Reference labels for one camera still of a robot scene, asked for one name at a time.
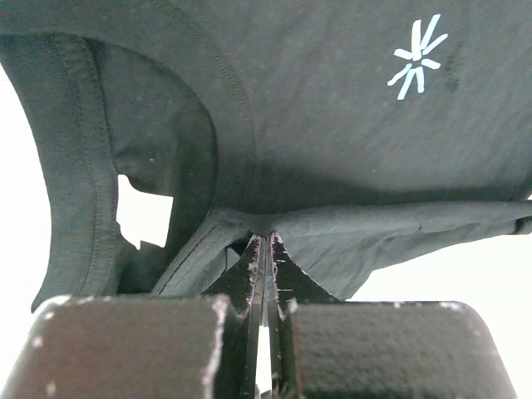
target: black t-shirt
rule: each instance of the black t-shirt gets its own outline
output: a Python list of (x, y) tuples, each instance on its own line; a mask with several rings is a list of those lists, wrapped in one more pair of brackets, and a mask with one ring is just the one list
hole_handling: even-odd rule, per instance
[[(63, 293), (195, 294), (251, 234), (349, 298), (372, 270), (530, 232), (532, 2), (0, 3)], [(175, 198), (165, 249), (117, 174)]]

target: white tag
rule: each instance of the white tag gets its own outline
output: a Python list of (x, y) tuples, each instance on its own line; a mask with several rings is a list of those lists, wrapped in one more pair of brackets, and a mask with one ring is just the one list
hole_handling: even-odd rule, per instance
[(142, 193), (126, 175), (118, 175), (116, 221), (124, 238), (140, 249), (145, 241), (164, 247), (170, 226), (172, 197)]

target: dark gray fabric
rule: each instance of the dark gray fabric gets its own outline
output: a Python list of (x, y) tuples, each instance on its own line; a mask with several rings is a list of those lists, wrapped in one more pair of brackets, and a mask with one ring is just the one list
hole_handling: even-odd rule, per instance
[[(159, 278), (155, 293), (197, 293), (227, 269), (229, 245), (272, 229), (340, 298), (376, 268), (530, 232), (532, 2), (4, 0), (0, 13), (0, 61), (48, 140), (37, 144), (64, 212), (36, 303), (76, 291), (89, 269), (91, 293)], [(410, 51), (414, 21), (423, 35), (435, 15), (432, 40), (448, 37), (428, 57), (441, 67), (398, 100), (404, 77), (387, 83), (406, 61), (394, 51)], [(70, 74), (52, 39), (82, 59)], [(76, 166), (76, 133), (60, 138), (78, 123), (103, 137), (87, 154), (105, 184)], [(117, 171), (175, 197), (153, 273), (135, 274), (146, 257), (117, 249)], [(83, 224), (76, 246), (61, 234), (69, 224)]]

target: white background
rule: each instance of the white background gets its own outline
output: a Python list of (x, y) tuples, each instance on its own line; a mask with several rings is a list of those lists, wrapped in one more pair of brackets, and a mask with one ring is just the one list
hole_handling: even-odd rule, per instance
[[(48, 261), (50, 210), (37, 150), (0, 68), (0, 387), (32, 322), (30, 304)], [(532, 399), (532, 237), (443, 249), (375, 272), (355, 300), (458, 300), (484, 318), (520, 399)]]

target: white starburst print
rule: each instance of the white starburst print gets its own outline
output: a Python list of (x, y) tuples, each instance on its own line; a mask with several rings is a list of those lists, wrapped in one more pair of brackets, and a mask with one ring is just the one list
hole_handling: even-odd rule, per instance
[[(402, 48), (397, 48), (393, 52), (393, 55), (396, 57), (400, 57), (407, 61), (412, 61), (407, 63), (400, 72), (398, 72), (390, 81), (388, 81), (388, 85), (393, 86), (403, 76), (406, 75), (402, 88), (399, 91), (399, 96), (397, 96), (398, 100), (404, 100), (406, 93), (412, 84), (414, 76), (417, 80), (417, 92), (421, 94), (425, 91), (425, 73), (423, 71), (423, 67), (434, 70), (441, 67), (439, 62), (432, 61), (429, 58), (423, 58), (424, 56), (430, 54), (432, 50), (439, 46), (449, 36), (447, 34), (441, 35), (434, 42), (430, 43), (432, 34), (436, 29), (436, 24), (438, 21), (440, 21), (440, 17), (441, 14), (432, 16), (423, 38), (421, 38), (421, 19), (415, 21), (414, 25), (412, 26), (411, 51), (408, 52)], [(416, 62), (418, 66), (413, 67), (413, 62)]]

